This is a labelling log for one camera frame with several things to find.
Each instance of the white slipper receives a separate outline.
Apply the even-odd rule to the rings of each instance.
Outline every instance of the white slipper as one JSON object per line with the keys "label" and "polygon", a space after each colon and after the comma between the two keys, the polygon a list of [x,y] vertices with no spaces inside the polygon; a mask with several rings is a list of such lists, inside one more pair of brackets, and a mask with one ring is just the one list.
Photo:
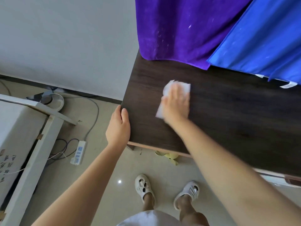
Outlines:
{"label": "white slipper", "polygon": [[151,193],[153,195],[153,200],[154,200],[154,206],[156,204],[156,198],[151,190],[151,184],[149,179],[145,175],[138,175],[137,178],[135,179],[135,189],[137,193],[140,195],[143,203],[144,203],[144,195],[147,193]]}
{"label": "white slipper", "polygon": [[195,199],[198,198],[200,193],[200,187],[198,183],[195,181],[188,182],[184,189],[175,197],[175,200],[173,201],[173,206],[176,210],[180,209],[177,207],[176,202],[179,199],[179,197],[183,196],[184,194],[188,194],[191,197],[191,202],[193,202]]}

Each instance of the white bed frame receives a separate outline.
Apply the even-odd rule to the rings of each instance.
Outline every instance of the white bed frame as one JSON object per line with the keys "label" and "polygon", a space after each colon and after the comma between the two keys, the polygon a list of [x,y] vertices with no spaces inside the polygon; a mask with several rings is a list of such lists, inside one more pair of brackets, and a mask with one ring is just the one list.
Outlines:
{"label": "white bed frame", "polygon": [[17,187],[5,209],[4,218],[0,222],[0,226],[18,226],[39,181],[63,122],[66,121],[72,125],[77,125],[77,122],[40,102],[2,94],[0,94],[0,100],[25,105],[49,116],[41,133],[43,136],[37,141]]}

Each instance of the person's left hand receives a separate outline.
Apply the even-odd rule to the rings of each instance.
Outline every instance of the person's left hand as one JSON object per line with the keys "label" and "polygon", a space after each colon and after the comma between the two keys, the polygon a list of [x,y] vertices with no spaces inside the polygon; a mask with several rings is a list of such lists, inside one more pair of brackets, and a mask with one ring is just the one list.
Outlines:
{"label": "person's left hand", "polygon": [[120,147],[123,150],[130,139],[131,127],[127,110],[123,108],[120,112],[120,108],[121,105],[117,106],[112,114],[106,137],[108,145]]}

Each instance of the purple cloth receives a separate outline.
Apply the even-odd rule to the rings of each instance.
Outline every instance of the purple cloth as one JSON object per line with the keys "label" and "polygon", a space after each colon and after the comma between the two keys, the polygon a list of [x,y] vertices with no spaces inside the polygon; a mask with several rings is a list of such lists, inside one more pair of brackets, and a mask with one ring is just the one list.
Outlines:
{"label": "purple cloth", "polygon": [[206,61],[251,0],[136,0],[140,53],[207,70]]}

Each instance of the person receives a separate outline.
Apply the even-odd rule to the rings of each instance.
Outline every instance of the person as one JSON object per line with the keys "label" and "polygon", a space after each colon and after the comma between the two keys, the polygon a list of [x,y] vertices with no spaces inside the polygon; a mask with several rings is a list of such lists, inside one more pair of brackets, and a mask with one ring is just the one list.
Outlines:
{"label": "person", "polygon": [[[205,180],[237,225],[301,225],[301,210],[297,205],[188,119],[189,94],[184,95],[178,83],[174,83],[168,96],[162,98],[162,104],[164,121],[181,137]],[[120,109],[121,106],[116,108],[107,128],[107,147],[33,226],[91,224],[115,165],[129,141],[128,113],[125,108]],[[137,177],[135,187],[144,202],[143,210],[119,225],[209,225],[205,216],[191,205],[199,195],[197,182],[189,182],[175,198],[180,221],[154,210],[155,195],[145,175]]]}

